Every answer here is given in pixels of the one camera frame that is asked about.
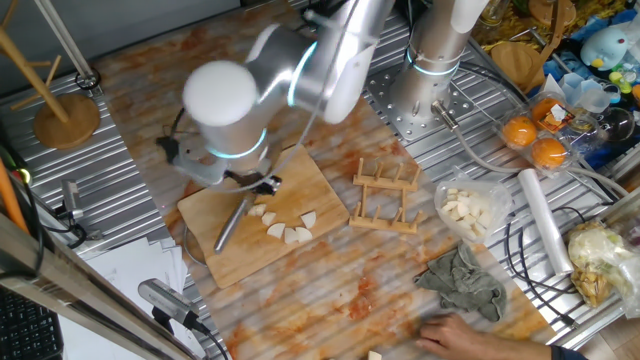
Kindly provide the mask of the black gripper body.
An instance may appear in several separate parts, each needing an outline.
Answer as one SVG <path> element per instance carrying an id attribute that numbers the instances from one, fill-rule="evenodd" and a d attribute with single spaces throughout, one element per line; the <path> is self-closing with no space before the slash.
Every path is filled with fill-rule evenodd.
<path id="1" fill-rule="evenodd" d="M 225 171 L 225 177 L 233 180 L 241 189 L 245 190 L 253 189 L 263 179 L 263 175 L 259 172 L 241 175 L 230 170 Z"/>

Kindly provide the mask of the person bare hand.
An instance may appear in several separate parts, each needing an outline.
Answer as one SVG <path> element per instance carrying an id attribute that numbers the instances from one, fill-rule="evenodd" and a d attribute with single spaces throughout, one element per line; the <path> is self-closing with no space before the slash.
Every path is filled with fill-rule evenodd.
<path id="1" fill-rule="evenodd" d="M 442 359 L 481 359 L 482 335 L 457 314 L 438 315 L 423 323 L 416 345 Z"/>

